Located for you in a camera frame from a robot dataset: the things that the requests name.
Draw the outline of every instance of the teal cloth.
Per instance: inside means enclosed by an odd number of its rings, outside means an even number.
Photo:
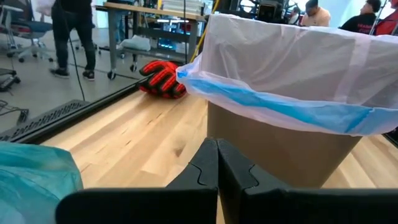
[[[81,189],[68,151],[0,142],[1,224],[54,224],[59,201]]]

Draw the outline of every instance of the plastic bag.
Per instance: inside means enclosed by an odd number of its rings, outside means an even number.
[[[122,50],[123,48],[128,49],[136,49],[136,50],[150,50],[150,40],[145,37],[139,37],[134,35],[131,39],[123,40],[120,43],[121,48],[118,50]]]
[[[202,54],[177,69],[187,91],[281,128],[365,136],[398,126],[397,37],[218,14]]]
[[[82,188],[69,152],[0,142],[0,223],[53,224],[59,201]]]
[[[54,3],[55,0],[36,0],[36,12],[44,14],[45,16],[51,16],[51,8]]]

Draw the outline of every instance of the caster wheel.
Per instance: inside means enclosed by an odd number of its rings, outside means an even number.
[[[131,66],[130,66],[130,71],[131,71],[131,72],[137,71],[137,65],[131,65]]]
[[[16,83],[16,84],[20,84],[20,83],[21,83],[21,79],[18,78],[18,77],[16,77],[16,78],[15,78],[15,83]]]
[[[108,79],[114,80],[116,78],[116,74],[114,72],[108,72]]]

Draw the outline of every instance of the white trash bag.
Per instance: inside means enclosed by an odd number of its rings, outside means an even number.
[[[398,126],[398,37],[212,15],[177,70],[190,94],[281,128],[365,136]]]
[[[54,3],[55,0],[36,0],[36,12],[39,12],[45,16],[51,16],[51,8]]]
[[[118,50],[122,50],[124,48],[149,51],[150,40],[145,37],[134,35],[131,39],[123,40],[120,43],[120,48],[118,48]]]

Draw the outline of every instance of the brown trash can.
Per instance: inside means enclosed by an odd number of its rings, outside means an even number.
[[[207,136],[222,138],[293,187],[320,188],[361,137],[294,131],[208,103]]]

